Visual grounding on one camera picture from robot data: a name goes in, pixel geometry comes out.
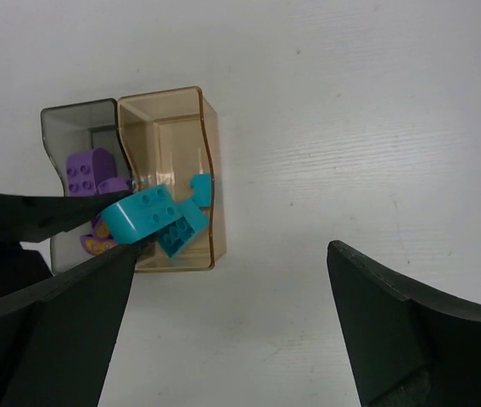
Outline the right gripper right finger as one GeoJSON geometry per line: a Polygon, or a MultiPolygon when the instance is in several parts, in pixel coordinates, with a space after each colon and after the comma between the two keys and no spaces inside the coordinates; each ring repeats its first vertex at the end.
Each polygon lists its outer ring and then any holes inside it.
{"type": "Polygon", "coordinates": [[[481,304],[335,240],[327,268],[363,406],[481,406],[481,304]]]}

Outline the purple arch lego piece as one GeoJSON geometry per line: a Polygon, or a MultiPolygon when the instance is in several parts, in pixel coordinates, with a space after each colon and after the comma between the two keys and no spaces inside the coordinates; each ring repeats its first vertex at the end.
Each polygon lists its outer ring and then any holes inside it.
{"type": "Polygon", "coordinates": [[[104,148],[73,153],[66,160],[65,173],[69,196],[93,196],[102,182],[116,176],[115,158],[104,148]]]}

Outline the teal curved lego brick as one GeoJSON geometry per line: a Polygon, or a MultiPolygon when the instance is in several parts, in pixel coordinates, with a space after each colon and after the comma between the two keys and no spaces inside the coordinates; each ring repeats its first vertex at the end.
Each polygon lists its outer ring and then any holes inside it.
{"type": "Polygon", "coordinates": [[[143,240],[181,217],[164,184],[136,192],[110,205],[100,214],[118,244],[143,240]]]}

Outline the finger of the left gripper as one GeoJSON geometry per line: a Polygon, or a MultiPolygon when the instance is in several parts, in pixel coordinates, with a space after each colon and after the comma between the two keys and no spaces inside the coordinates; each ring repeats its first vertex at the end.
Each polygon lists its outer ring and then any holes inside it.
{"type": "Polygon", "coordinates": [[[91,197],[40,197],[0,193],[0,243],[39,243],[97,217],[128,191],[91,197]]]}

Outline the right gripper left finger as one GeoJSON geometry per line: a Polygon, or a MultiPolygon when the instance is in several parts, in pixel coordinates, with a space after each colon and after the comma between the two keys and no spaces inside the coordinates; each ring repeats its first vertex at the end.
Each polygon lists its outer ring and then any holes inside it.
{"type": "Polygon", "coordinates": [[[120,245],[0,298],[0,406],[95,406],[131,291],[120,245]]]}

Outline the small purple square lego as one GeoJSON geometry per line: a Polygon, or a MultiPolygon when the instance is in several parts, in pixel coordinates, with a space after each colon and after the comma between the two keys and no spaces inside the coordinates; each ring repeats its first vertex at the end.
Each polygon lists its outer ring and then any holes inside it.
{"type": "Polygon", "coordinates": [[[104,195],[122,191],[131,191],[131,179],[116,176],[100,182],[97,186],[96,194],[104,195]]]}

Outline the teal lego with purple arch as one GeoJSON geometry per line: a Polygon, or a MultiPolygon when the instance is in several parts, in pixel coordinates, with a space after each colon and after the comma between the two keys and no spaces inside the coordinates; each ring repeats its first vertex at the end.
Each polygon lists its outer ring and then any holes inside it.
{"type": "Polygon", "coordinates": [[[159,231],[159,245],[169,258],[177,256],[209,225],[208,216],[192,198],[181,201],[177,208],[180,218],[159,231]]]}

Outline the purple printed lego piece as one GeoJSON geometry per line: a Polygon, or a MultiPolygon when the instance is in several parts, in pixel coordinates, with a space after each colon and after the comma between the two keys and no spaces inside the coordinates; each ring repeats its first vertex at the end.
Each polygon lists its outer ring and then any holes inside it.
{"type": "Polygon", "coordinates": [[[82,249],[93,256],[100,255],[117,245],[101,217],[91,221],[92,232],[80,237],[82,249]]]}

